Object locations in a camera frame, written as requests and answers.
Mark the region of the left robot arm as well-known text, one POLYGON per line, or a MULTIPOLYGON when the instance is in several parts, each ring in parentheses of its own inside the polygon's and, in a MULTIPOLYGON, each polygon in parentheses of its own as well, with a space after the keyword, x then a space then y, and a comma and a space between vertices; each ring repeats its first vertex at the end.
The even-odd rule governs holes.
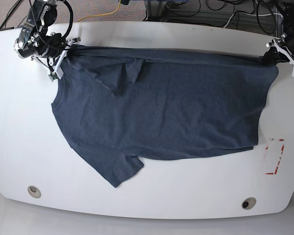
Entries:
POLYGON ((274 31, 279 38, 267 44, 269 50, 262 57, 264 65, 276 65, 289 62, 294 64, 294 0, 260 0, 257 6, 263 5, 273 19, 274 31))

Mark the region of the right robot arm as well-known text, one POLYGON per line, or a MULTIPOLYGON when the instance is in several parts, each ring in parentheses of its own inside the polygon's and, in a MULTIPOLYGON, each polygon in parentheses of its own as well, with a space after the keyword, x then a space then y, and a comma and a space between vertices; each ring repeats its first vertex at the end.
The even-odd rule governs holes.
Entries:
POLYGON ((72 29, 74 14, 68 1, 62 3, 70 14, 69 26, 62 35, 55 33, 47 35, 48 28, 54 24, 57 18, 56 0, 35 0, 30 2, 30 9, 26 22, 23 24, 19 37, 15 41, 14 49, 22 59, 36 56, 41 58, 56 58, 63 51, 69 50, 67 37, 72 29))

